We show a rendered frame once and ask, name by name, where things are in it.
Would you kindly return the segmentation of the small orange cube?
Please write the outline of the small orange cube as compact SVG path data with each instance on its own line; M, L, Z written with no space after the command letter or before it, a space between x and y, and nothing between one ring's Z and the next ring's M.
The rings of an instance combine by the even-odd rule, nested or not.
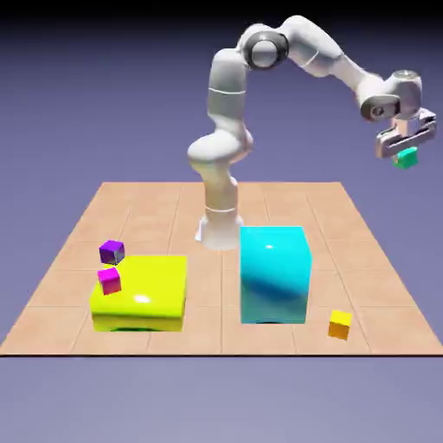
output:
M352 314L346 311L333 310L330 316L328 336L347 340L350 333Z

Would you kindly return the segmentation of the small purple cube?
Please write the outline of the small purple cube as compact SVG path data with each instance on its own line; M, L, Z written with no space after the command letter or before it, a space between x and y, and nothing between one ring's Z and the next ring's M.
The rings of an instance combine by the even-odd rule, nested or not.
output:
M100 261L116 266L125 257L125 245L122 241L108 240L99 247Z

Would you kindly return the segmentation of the small magenta cube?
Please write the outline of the small magenta cube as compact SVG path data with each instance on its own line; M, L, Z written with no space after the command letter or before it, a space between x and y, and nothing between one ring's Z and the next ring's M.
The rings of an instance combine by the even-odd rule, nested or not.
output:
M104 295L110 295L121 291L120 274L115 266L99 270L97 275Z

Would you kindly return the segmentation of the small green cube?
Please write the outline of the small green cube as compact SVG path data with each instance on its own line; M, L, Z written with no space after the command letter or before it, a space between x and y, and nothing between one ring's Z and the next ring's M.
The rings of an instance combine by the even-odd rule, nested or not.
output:
M393 157L393 165L402 170L406 170L414 167L418 164L418 148L410 147L399 153L395 154Z

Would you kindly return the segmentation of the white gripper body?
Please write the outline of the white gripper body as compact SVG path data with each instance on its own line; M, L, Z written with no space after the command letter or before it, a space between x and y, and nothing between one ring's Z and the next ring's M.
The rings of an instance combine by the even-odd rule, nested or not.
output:
M402 151L433 139L437 132L436 119L416 120L418 125L409 132L408 122L398 120L391 128L380 132L376 136L375 152L378 158L394 157Z

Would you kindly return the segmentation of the large cyan box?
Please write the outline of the large cyan box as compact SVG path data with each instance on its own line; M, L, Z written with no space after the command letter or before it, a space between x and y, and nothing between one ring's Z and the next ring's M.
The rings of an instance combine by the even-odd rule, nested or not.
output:
M311 249L300 226L241 228L243 324L302 324L311 279Z

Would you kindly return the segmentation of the large yellow box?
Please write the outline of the large yellow box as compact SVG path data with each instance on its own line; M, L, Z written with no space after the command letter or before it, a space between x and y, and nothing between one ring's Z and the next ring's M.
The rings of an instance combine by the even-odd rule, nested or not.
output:
M185 256L130 255L115 267L121 291L104 295L98 279L90 297L96 331L182 329L187 290Z

